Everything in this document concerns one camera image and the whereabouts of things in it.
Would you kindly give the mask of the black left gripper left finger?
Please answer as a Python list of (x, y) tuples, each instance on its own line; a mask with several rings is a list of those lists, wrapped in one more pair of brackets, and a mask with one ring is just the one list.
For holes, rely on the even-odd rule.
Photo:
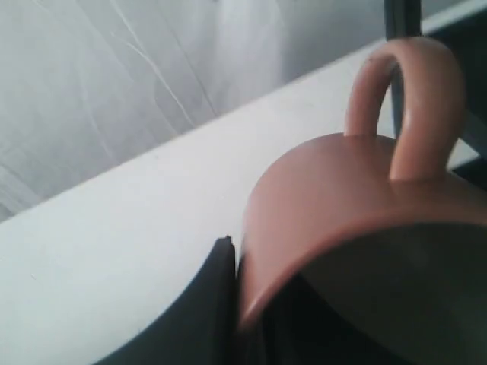
[(98, 363), (229, 364), (236, 309), (235, 248), (226, 236), (164, 313)]

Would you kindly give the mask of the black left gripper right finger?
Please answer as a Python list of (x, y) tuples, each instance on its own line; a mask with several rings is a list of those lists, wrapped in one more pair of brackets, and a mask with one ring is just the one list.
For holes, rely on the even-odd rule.
[(243, 333), (270, 363), (484, 364), (486, 289), (436, 268), (311, 267)]

